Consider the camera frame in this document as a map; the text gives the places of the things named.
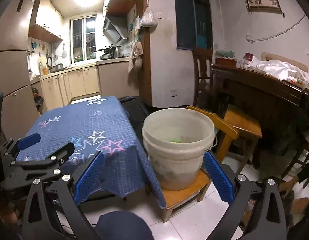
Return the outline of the black garbage bag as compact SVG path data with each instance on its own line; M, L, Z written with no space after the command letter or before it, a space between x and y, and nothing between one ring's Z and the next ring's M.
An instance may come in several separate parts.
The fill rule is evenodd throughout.
M161 110L160 108L149 106L142 102L138 96L124 96L118 98L122 107L126 110L129 121L137 135L140 143L142 141L142 127L144 120L153 112Z

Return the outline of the kitchen window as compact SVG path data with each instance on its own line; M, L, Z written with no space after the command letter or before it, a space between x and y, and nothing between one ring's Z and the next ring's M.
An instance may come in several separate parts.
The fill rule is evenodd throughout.
M70 21L71 62L96 59L96 15Z

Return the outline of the beige refrigerator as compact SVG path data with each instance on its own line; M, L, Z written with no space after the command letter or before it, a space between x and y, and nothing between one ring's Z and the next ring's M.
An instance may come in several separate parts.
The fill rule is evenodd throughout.
M28 33L35 0L12 0L0 18L1 127L6 139L26 136L39 114L27 66Z

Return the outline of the hanging cloth bag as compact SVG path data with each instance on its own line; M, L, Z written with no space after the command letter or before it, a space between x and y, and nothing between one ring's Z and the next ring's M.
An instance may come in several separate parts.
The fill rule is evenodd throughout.
M129 57L128 62L128 72L130 73L133 69L140 70L142 68L142 59L141 56L143 55L143 47L140 41L133 42L132 50Z

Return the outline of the white cloth on table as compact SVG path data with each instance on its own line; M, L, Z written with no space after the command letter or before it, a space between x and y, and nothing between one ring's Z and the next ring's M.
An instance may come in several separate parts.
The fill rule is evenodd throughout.
M253 56L252 61L243 62L241 66L247 70L266 74L278 80L302 81L309 85L309 73L288 62L279 60L261 61Z

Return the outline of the long green box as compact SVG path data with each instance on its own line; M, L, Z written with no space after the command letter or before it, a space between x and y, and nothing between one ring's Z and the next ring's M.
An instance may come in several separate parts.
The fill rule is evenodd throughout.
M171 142L171 143L176 143L176 144L182 143L182 142L179 141L179 140L171 140L170 142Z

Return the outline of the dark wooden dining table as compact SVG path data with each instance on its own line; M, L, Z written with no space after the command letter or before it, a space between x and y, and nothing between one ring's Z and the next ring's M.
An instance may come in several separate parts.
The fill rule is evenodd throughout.
M306 92L284 81L242 68L212 65L213 93L220 109L234 105L259 122L262 137L253 152L253 166L267 152L282 154L309 128L304 114Z

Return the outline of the dark wooden chair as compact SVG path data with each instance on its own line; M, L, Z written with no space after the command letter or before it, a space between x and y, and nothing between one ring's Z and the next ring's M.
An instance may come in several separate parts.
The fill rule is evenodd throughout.
M194 61L194 100L193 106L197 106L201 99L208 97L213 78L210 76L213 62L213 50L194 47L192 50Z

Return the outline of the white plastic bucket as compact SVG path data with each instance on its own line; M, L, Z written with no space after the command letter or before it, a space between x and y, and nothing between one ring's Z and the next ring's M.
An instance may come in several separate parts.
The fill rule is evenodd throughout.
M203 155L213 146L215 125L200 112L167 108L144 120L142 139L161 188L179 191L194 182Z

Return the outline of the range hood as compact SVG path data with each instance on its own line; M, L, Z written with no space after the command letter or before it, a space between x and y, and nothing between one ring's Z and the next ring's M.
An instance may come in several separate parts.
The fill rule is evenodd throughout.
M121 45L127 42L127 20L120 16L106 16L103 24L103 34L107 36L113 44Z

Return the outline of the blue star tablecloth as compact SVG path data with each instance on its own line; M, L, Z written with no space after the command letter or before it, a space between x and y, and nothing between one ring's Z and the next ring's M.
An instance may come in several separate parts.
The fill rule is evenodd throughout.
M105 166L98 172L95 183L82 186L80 192L89 196L106 191L123 198L150 184L159 207L166 207L159 181L129 114L116 97L49 110L28 131L28 135L34 133L40 134L40 142L20 151L17 161L44 160L71 142L75 149L61 167L64 174L73 174L96 151L105 155Z

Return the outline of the beige kitchen cabinets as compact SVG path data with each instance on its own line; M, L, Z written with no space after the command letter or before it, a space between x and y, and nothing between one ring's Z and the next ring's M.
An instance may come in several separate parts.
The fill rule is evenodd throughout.
M39 113L96 95L138 96L137 81L127 71L128 62L128 57L101 60L35 78L31 87L44 99Z

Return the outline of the wooden stool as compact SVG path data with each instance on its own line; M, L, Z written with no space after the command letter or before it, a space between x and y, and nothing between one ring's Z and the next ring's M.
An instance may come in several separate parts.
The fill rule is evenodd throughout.
M247 164L252 164L255 169L258 169L261 155L259 146L263 137L259 121L238 107L224 103L220 103L218 114L239 133L238 138L231 142L226 153L228 157L240 162L236 174L240 174Z

